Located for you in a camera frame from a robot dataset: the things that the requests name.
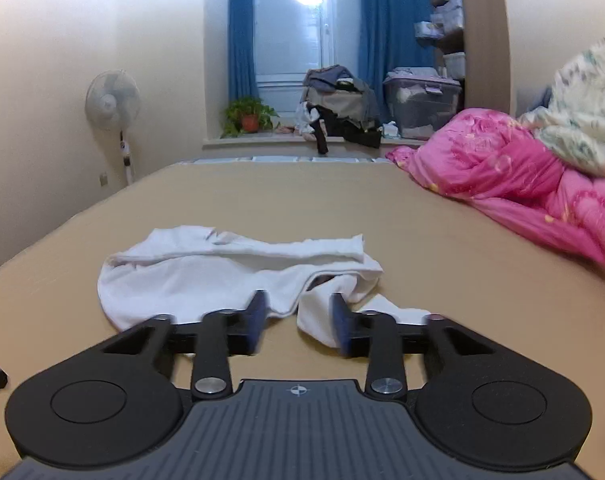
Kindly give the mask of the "window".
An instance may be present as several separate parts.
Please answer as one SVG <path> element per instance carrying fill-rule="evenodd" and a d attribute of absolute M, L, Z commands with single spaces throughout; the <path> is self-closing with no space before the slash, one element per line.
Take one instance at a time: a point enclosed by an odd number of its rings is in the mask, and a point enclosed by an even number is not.
<path fill-rule="evenodd" d="M 361 0 L 254 0 L 254 12 L 259 96 L 278 115 L 296 112 L 308 70 L 357 73 Z"/>

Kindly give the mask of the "potted green plant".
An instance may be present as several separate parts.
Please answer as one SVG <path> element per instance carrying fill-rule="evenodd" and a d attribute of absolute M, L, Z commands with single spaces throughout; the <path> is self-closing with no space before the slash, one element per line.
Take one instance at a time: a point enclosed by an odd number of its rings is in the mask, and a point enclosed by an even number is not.
<path fill-rule="evenodd" d="M 244 96 L 230 102 L 223 112 L 223 138 L 237 138 L 245 134 L 272 131 L 278 113 L 260 98 Z"/>

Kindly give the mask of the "pile of dark clothes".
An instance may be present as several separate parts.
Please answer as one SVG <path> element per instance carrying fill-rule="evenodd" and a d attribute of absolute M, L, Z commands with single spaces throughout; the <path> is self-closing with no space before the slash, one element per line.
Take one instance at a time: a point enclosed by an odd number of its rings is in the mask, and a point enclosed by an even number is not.
<path fill-rule="evenodd" d="M 328 139 L 379 148 L 381 121 L 375 93 L 348 68 L 333 65 L 308 70 L 296 110 L 295 132 L 328 154 Z"/>

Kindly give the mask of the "blue curtain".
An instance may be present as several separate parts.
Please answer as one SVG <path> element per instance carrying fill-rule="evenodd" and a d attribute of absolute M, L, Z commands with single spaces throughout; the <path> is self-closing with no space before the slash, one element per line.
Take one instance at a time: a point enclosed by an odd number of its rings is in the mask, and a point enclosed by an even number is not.
<path fill-rule="evenodd" d="M 258 98 L 254 0 L 229 0 L 229 100 Z"/>
<path fill-rule="evenodd" d="M 430 13 L 431 0 L 361 0 L 357 74 L 374 92 L 382 122 L 390 120 L 383 93 L 387 73 L 433 65 L 433 47 L 418 41 L 414 28 Z"/>

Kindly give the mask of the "right blue curtain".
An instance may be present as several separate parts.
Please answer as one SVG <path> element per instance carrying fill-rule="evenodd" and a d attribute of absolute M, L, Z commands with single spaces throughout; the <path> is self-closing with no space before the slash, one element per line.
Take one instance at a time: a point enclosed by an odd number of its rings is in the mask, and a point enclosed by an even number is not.
<path fill-rule="evenodd" d="M 390 120 L 383 93 L 387 73 L 433 65 L 433 47 L 418 41 L 414 28 L 430 13 L 431 0 L 361 0 L 357 74 L 374 92 L 382 122 Z"/>

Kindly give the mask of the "clear plastic storage bin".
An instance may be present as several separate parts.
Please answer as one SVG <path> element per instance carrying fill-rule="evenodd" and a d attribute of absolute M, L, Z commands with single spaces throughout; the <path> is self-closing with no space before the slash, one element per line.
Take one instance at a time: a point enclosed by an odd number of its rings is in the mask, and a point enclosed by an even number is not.
<path fill-rule="evenodd" d="M 398 67 L 387 73 L 383 95 L 403 139 L 426 140 L 455 114 L 462 87 L 431 67 Z"/>

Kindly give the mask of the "white long-sleeve shirt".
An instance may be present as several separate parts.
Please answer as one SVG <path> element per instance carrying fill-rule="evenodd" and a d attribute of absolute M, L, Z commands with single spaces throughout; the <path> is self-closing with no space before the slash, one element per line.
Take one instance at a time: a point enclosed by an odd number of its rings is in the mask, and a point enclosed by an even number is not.
<path fill-rule="evenodd" d="M 297 319 L 301 332 L 337 347 L 331 296 L 421 325 L 427 311 L 400 308 L 376 287 L 381 265 L 360 235 L 267 243 L 204 226 L 156 229 L 146 240 L 109 256 L 97 280 L 102 309 L 118 330 L 168 314 L 196 323 L 220 310 L 243 310 L 258 290 L 268 295 L 271 318 Z"/>

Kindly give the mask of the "left blue curtain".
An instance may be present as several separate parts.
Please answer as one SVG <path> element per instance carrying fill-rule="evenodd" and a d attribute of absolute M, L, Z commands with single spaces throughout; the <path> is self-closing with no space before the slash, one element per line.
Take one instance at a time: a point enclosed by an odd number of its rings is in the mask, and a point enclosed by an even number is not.
<path fill-rule="evenodd" d="M 229 100 L 258 98 L 254 0 L 229 0 Z"/>

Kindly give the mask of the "white standing fan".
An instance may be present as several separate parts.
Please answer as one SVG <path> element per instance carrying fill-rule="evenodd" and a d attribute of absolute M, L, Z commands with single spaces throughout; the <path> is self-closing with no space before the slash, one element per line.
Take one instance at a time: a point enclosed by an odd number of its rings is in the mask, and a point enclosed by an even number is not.
<path fill-rule="evenodd" d="M 119 151 L 127 185 L 134 182 L 130 129 L 141 108 L 141 96 L 135 80 L 125 70 L 107 70 L 97 75 L 86 92 L 86 119 L 97 130 L 118 134 Z"/>

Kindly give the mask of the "pink quilt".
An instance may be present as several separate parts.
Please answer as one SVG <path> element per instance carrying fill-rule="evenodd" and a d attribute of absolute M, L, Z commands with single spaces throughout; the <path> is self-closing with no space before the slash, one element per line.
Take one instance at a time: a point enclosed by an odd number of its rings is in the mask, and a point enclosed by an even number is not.
<path fill-rule="evenodd" d="M 387 157 L 422 188 L 605 266 L 605 178 L 570 168 L 513 117 L 467 108 L 420 148 L 399 146 Z"/>

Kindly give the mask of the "floral white-green quilt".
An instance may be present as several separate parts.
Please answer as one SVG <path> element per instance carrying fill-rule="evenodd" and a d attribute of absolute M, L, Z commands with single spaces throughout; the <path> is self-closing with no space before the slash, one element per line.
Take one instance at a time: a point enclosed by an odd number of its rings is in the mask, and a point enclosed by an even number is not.
<path fill-rule="evenodd" d="M 567 165 L 605 178 L 605 39 L 557 70 L 549 104 L 519 122 Z"/>

